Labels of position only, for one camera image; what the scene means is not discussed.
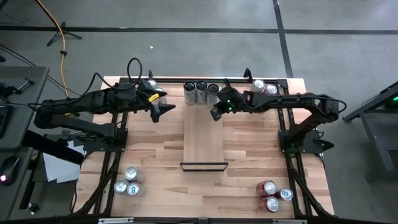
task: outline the white paper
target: white paper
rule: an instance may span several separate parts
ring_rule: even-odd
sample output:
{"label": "white paper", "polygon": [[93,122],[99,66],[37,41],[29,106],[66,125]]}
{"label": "white paper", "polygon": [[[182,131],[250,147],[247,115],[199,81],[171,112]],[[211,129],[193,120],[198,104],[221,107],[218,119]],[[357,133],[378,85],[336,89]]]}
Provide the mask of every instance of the white paper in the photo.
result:
{"label": "white paper", "polygon": [[[68,147],[76,152],[83,154],[83,146],[75,147],[73,141],[68,142]],[[44,154],[44,164],[49,181],[57,180],[62,183],[70,180],[76,180],[79,177],[80,166],[72,162],[57,159],[54,156]]]}

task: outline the can lid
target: can lid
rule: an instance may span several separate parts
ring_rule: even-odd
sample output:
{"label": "can lid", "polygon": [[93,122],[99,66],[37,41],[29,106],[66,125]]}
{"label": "can lid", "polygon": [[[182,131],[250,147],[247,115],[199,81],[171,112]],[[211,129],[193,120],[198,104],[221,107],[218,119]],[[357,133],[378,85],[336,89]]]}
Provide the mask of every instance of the can lid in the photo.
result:
{"label": "can lid", "polygon": [[184,89],[187,91],[193,91],[195,89],[195,84],[193,84],[193,82],[187,82],[184,84]]}
{"label": "can lid", "polygon": [[272,212],[277,212],[279,210],[279,201],[275,197],[267,198],[267,208]]}
{"label": "can lid", "polygon": [[124,176],[127,178],[127,180],[131,180],[137,177],[137,173],[138,170],[135,167],[129,167],[124,173]]}
{"label": "can lid", "polygon": [[115,192],[123,192],[127,188],[127,182],[125,180],[118,180],[114,184],[114,191]]}
{"label": "can lid", "polygon": [[197,82],[197,89],[199,88],[207,88],[207,83],[204,81]]}
{"label": "can lid", "polygon": [[127,187],[127,192],[129,193],[129,195],[134,196],[134,195],[138,194],[138,191],[139,191],[139,185],[136,183],[131,183]]}
{"label": "can lid", "polygon": [[276,88],[275,85],[267,85],[267,92],[272,93],[272,94],[276,94],[278,92],[278,89]]}
{"label": "can lid", "polygon": [[262,80],[255,80],[253,84],[256,88],[263,88],[266,85]]}
{"label": "can lid", "polygon": [[283,200],[291,200],[293,198],[293,192],[290,188],[284,187],[280,190],[280,197]]}
{"label": "can lid", "polygon": [[220,88],[216,84],[211,84],[207,89],[210,91],[218,91]]}
{"label": "can lid", "polygon": [[157,83],[155,80],[148,80],[149,84],[151,85],[152,88],[155,88]]}
{"label": "can lid", "polygon": [[276,192],[276,184],[272,180],[268,180],[264,184],[264,191],[269,194],[274,194]]}

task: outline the wooden board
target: wooden board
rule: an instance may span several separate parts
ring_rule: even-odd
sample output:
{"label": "wooden board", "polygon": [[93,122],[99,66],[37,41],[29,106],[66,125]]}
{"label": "wooden board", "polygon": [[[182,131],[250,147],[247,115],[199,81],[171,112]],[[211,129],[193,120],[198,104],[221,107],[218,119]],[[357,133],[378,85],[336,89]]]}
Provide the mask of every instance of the wooden board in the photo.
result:
{"label": "wooden board", "polygon": [[[120,77],[106,77],[110,83]],[[291,93],[305,93],[302,79],[288,79]],[[224,114],[224,159],[229,162],[224,172],[182,172],[184,118],[181,85],[161,83],[168,93],[168,103],[176,108],[152,123],[149,114],[130,113],[127,121],[129,137],[122,154],[118,179],[129,166],[139,166],[146,175],[145,197],[114,195],[112,216],[125,217],[232,217],[232,218],[293,218],[291,202],[281,202],[277,213],[257,208],[256,184],[272,179],[278,187],[289,186],[284,156],[277,140],[279,120],[276,110],[264,114]],[[247,85],[233,85],[239,91]],[[310,113],[294,109],[297,123]],[[94,122],[107,123],[110,114],[95,116]],[[94,152],[84,162],[77,185],[78,210],[98,185],[103,152]],[[325,171],[319,158],[303,155],[308,188],[326,211],[333,213]],[[302,211],[302,193],[297,192]],[[108,196],[104,191],[103,205]]]}
{"label": "wooden board", "polygon": [[[214,122],[210,109],[206,105],[184,105],[184,162],[224,162],[223,122]],[[187,169],[223,167],[187,166]]]}

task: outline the tripod base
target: tripod base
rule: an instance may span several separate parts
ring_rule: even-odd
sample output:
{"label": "tripod base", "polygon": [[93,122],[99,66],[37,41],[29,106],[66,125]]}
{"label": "tripod base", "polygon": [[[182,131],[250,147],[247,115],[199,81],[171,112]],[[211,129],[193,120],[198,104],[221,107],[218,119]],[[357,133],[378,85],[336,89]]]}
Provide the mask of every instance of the tripod base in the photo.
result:
{"label": "tripod base", "polygon": [[[67,34],[68,34],[68,35],[71,35],[72,37],[77,38],[77,39],[79,39],[79,40],[82,39],[82,37],[79,36],[79,35],[76,35],[76,34],[71,33],[71,32],[69,32],[69,31],[65,31],[65,30],[64,30],[65,26],[66,26],[66,23],[65,23],[65,22],[62,22],[62,24],[61,24],[60,27],[61,27],[61,30],[62,30],[62,32],[63,32],[64,35],[67,35]],[[57,31],[57,32],[55,33],[55,35],[51,38],[51,40],[47,43],[47,46],[50,47],[60,36],[61,36],[60,32]]]}

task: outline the computer mouse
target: computer mouse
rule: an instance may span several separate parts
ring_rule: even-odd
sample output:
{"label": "computer mouse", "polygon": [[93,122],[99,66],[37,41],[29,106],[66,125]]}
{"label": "computer mouse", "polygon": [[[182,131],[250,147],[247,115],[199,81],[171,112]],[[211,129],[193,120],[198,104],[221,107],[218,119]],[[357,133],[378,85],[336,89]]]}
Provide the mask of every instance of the computer mouse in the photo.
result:
{"label": "computer mouse", "polygon": [[18,175],[19,162],[17,156],[8,157],[0,166],[0,184],[3,186],[11,185],[15,182]]}

